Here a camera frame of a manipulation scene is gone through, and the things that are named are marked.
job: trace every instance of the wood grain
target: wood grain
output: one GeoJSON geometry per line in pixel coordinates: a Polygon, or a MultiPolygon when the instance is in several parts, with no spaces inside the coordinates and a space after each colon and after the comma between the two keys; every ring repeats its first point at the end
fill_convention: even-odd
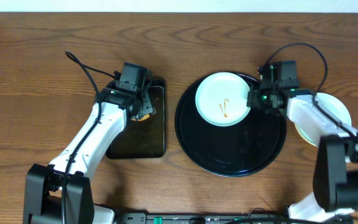
{"type": "MultiPolygon", "coordinates": [[[[93,89],[83,63],[113,72],[138,63],[167,81],[167,153],[159,159],[104,158],[92,180],[95,203],[149,212],[279,210],[312,191],[317,148],[288,123],[285,145],[266,169],[225,178],[194,164],[175,134],[175,108],[198,78],[220,70],[256,75],[277,48],[317,46],[329,77],[323,90],[345,103],[358,128],[358,14],[0,13],[0,223],[20,223],[25,175],[48,164],[82,127],[93,89]]],[[[318,55],[287,49],[305,87],[323,75],[318,55]]],[[[108,77],[94,75],[104,86],[108,77]]]]}

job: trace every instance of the black cable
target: black cable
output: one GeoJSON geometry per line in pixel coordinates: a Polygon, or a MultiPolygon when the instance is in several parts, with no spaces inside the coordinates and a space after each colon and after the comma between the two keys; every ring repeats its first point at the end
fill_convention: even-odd
{"type": "Polygon", "coordinates": [[[85,142],[86,138],[91,134],[92,130],[96,127],[96,125],[99,123],[100,121],[100,117],[101,117],[101,113],[102,113],[102,103],[101,103],[101,96],[98,90],[98,87],[96,86],[92,76],[90,75],[90,73],[87,71],[86,69],[86,65],[82,64],[74,55],[73,53],[66,51],[66,56],[68,58],[70,58],[72,61],[74,61],[75,63],[77,63],[82,70],[85,72],[86,76],[89,78],[89,80],[92,83],[92,86],[96,92],[96,101],[98,103],[99,106],[99,110],[98,110],[98,116],[96,117],[94,123],[92,124],[92,126],[90,127],[90,129],[88,130],[88,132],[86,132],[86,134],[82,137],[82,139],[79,141],[79,143],[77,144],[77,146],[74,148],[73,153],[70,154],[69,158],[68,158],[68,162],[66,165],[66,170],[64,173],[64,178],[63,178],[63,185],[62,185],[62,223],[66,224],[67,223],[67,217],[66,217],[66,197],[67,197],[67,182],[68,182],[68,173],[70,171],[70,166],[74,161],[74,158],[78,152],[78,150],[80,149],[81,145],[85,142]]]}
{"type": "Polygon", "coordinates": [[[299,224],[321,224],[320,222],[312,222],[308,220],[297,220],[292,218],[243,218],[236,221],[227,222],[226,224],[241,224],[253,222],[272,222],[272,223],[299,223],[299,224]]]}
{"type": "MultiPolygon", "coordinates": [[[[266,69],[266,66],[269,65],[271,59],[274,58],[274,56],[276,56],[277,53],[279,53],[281,50],[285,49],[285,48],[288,48],[288,47],[293,47],[293,46],[296,46],[296,45],[302,45],[302,46],[307,46],[307,47],[310,47],[311,49],[315,50],[321,57],[321,59],[323,60],[323,63],[324,63],[324,77],[323,77],[323,80],[321,81],[320,85],[318,86],[317,90],[316,90],[316,93],[317,92],[320,92],[321,88],[323,87],[324,85],[324,82],[326,81],[327,79],[327,75],[328,75],[328,65],[327,65],[327,61],[326,59],[324,58],[324,55],[323,53],[321,53],[315,46],[311,45],[311,44],[307,44],[307,43],[292,43],[292,44],[288,44],[288,45],[285,45],[283,47],[280,47],[278,50],[276,50],[276,52],[274,52],[272,54],[272,56],[270,56],[266,63],[263,65],[263,67],[261,68],[260,71],[263,71],[264,69],[266,69]]],[[[330,121],[332,121],[336,126],[338,126],[339,128],[341,128],[342,130],[344,130],[348,135],[349,137],[351,137],[353,140],[355,140],[355,142],[358,144],[358,139],[356,138],[356,136],[350,131],[348,130],[346,127],[344,127],[342,125],[342,122],[338,122],[337,120],[335,120],[333,117],[331,117],[327,112],[325,112],[325,110],[323,110],[320,105],[318,104],[319,102],[316,101],[316,94],[313,95],[312,97],[312,102],[313,102],[313,105],[315,105],[315,107],[322,113],[325,115],[325,117],[327,117],[330,121]]]]}
{"type": "Polygon", "coordinates": [[[72,60],[73,62],[77,63],[79,66],[82,65],[82,66],[84,66],[85,68],[90,69],[90,70],[92,70],[92,71],[105,74],[105,75],[107,75],[107,76],[110,76],[110,77],[113,78],[113,79],[118,79],[117,76],[111,75],[110,73],[107,73],[107,72],[104,72],[104,71],[102,71],[102,70],[98,70],[98,69],[96,69],[96,68],[92,68],[92,67],[90,67],[90,66],[87,66],[87,65],[81,63],[78,59],[77,59],[77,61],[76,61],[76,60],[74,60],[74,58],[71,58],[71,56],[68,56],[68,55],[67,55],[67,57],[68,57],[70,60],[72,60]]]}
{"type": "MultiPolygon", "coordinates": [[[[146,75],[149,76],[149,82],[146,85],[143,86],[141,96],[140,96],[141,99],[143,99],[144,94],[146,93],[147,90],[149,90],[149,88],[150,88],[150,86],[152,85],[152,82],[153,82],[153,75],[152,75],[152,72],[149,69],[146,70],[146,75]]],[[[141,102],[141,107],[140,107],[139,112],[136,114],[136,117],[135,117],[136,121],[139,118],[140,112],[143,110],[143,100],[141,100],[140,102],[141,102]]]]}
{"type": "Polygon", "coordinates": [[[254,208],[254,209],[252,209],[252,210],[248,213],[247,218],[251,217],[251,215],[253,214],[253,212],[254,212],[255,210],[262,210],[262,211],[264,211],[264,212],[266,213],[266,215],[267,215],[269,218],[271,218],[270,215],[269,215],[269,213],[268,213],[264,208],[254,208]]]}

